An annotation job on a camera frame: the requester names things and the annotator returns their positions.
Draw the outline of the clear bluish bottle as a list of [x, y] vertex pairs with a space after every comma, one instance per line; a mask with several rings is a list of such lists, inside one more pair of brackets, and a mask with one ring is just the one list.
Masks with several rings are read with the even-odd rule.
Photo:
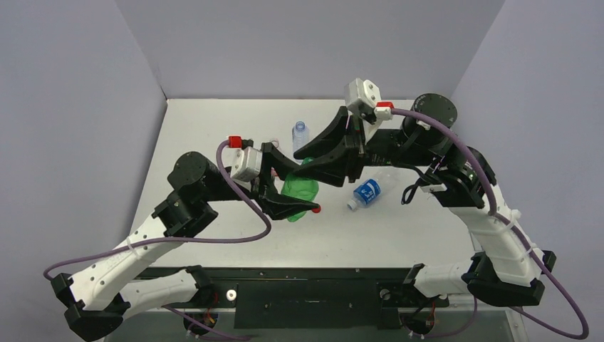
[[310, 129], [303, 121], [297, 121], [291, 130], [292, 152], [295, 155], [310, 141]]

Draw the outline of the blue label small bottle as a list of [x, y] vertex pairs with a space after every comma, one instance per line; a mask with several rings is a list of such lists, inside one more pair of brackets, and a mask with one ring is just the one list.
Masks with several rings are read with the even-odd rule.
[[353, 190], [352, 197], [346, 203], [347, 208], [354, 212], [373, 205], [390, 190], [396, 188], [401, 173], [401, 169], [397, 168], [388, 168], [374, 173]]

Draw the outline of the green plastic bottle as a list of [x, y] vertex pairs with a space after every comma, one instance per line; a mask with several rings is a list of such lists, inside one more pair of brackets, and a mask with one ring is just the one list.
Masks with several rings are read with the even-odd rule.
[[286, 177], [281, 188], [281, 194], [298, 200], [313, 202], [319, 192], [319, 183], [316, 180], [297, 177], [290, 174]]

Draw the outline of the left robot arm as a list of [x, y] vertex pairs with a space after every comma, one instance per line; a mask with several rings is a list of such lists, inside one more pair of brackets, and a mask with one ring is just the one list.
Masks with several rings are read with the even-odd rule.
[[201, 266], [184, 266], [146, 281], [139, 275], [173, 249], [199, 242], [199, 234], [218, 216], [213, 202], [244, 201], [265, 225], [318, 209], [314, 202], [277, 192], [272, 172], [286, 177], [297, 165], [273, 145], [266, 143], [256, 150], [249, 140], [232, 139], [224, 147], [238, 147], [257, 160], [268, 157], [268, 162], [258, 163], [250, 189], [234, 181], [234, 168], [213, 163], [199, 152], [186, 152], [168, 175], [172, 191], [141, 226], [114, 249], [88, 256], [87, 268], [50, 277], [57, 299], [66, 308], [66, 322], [77, 336], [99, 340], [126, 319], [161, 306], [212, 304], [216, 289]]

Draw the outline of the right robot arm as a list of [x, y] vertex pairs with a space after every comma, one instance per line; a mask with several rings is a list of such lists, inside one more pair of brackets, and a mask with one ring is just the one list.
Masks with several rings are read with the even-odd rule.
[[417, 265], [401, 286], [403, 298], [420, 304], [471, 294], [492, 306], [536, 306], [545, 291], [541, 276], [550, 274], [556, 256], [526, 236], [486, 158], [452, 131], [456, 120], [453, 102], [436, 93], [420, 95], [408, 110], [371, 98], [349, 100], [295, 152], [309, 159], [299, 175], [340, 187], [356, 181], [365, 167], [425, 167], [415, 187], [460, 218], [481, 250], [469, 261]]

